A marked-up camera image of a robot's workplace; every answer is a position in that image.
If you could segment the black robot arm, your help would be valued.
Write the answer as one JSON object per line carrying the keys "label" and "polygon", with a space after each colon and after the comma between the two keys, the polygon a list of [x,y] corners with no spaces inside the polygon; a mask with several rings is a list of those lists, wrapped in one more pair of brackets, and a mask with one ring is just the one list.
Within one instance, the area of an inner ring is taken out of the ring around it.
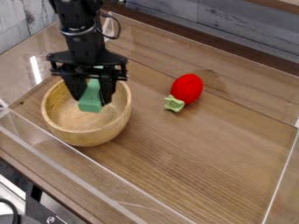
{"label": "black robot arm", "polygon": [[127,80],[127,58],[107,49],[99,17],[113,18],[100,11],[103,0],[49,0],[59,15],[60,34],[68,50],[47,55],[51,73],[61,77],[72,98],[80,102],[88,92],[88,80],[96,80],[99,89],[95,96],[97,105],[112,102],[117,82]]}

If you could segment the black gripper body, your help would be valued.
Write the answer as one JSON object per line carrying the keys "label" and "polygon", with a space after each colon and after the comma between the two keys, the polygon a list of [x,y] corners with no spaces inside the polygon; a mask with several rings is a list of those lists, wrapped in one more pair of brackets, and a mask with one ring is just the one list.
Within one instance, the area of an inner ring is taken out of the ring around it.
{"label": "black gripper body", "polygon": [[51,71],[59,76],[112,76],[115,81],[127,79],[127,58],[105,47],[105,35],[93,29],[84,32],[61,30],[68,50],[47,55]]}

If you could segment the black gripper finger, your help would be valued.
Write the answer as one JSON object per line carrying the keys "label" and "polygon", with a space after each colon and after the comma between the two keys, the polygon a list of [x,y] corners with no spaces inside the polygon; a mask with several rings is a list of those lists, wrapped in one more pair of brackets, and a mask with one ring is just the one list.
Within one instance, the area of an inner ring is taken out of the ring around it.
{"label": "black gripper finger", "polygon": [[112,102],[112,95],[116,92],[116,78],[113,76],[103,76],[100,82],[101,104],[107,105]]}
{"label": "black gripper finger", "polygon": [[87,88],[85,79],[79,76],[64,76],[63,80],[69,90],[72,98],[77,101],[83,96]]}

